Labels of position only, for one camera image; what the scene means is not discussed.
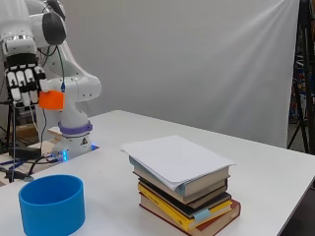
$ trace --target white table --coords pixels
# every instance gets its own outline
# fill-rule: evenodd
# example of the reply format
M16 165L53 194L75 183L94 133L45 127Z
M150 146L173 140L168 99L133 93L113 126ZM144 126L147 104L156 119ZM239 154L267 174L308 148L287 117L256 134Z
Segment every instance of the white table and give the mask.
M238 219L220 236L277 235L294 212L315 173L315 157L123 111L93 117L92 140L100 149L34 175L66 173L85 183L87 220L74 235L183 236L138 207L137 177L124 143L182 136L233 159L228 192L242 203ZM18 193L24 182L0 188L1 235L24 235Z

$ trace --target blue cup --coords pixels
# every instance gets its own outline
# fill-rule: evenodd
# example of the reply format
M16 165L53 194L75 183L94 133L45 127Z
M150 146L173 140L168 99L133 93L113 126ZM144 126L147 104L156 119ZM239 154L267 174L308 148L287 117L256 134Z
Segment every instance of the blue cup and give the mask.
M24 231L29 236L66 236L85 222L83 182L71 175L36 179L19 193Z

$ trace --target white wall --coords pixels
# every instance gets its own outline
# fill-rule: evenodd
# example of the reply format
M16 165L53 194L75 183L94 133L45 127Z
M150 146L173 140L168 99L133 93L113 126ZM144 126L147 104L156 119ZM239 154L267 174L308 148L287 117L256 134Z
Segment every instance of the white wall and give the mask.
M284 146L296 0L63 0L68 42L122 109Z

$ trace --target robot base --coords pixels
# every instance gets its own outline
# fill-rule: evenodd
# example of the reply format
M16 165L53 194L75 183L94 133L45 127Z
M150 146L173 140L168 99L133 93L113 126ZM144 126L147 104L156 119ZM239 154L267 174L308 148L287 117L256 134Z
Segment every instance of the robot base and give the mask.
M52 152L55 154L62 153L63 159L68 160L92 150L92 144L89 135L81 137L63 137L55 145Z

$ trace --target white paper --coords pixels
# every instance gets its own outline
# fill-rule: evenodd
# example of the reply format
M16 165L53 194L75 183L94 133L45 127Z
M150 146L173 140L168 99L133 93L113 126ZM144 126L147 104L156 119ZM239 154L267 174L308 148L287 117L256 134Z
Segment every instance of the white paper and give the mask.
M234 164L179 136L136 142L122 148L172 190Z

